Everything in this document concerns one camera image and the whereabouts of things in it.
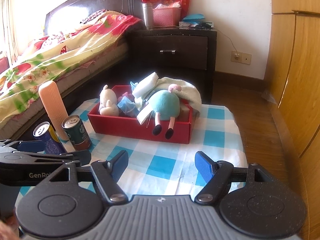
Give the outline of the person's left hand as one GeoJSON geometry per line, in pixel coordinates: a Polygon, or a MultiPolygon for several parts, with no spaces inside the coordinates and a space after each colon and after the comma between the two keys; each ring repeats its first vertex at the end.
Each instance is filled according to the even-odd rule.
{"type": "Polygon", "coordinates": [[[15,216],[9,217],[6,222],[0,224],[0,240],[19,240],[19,224],[15,216]]]}

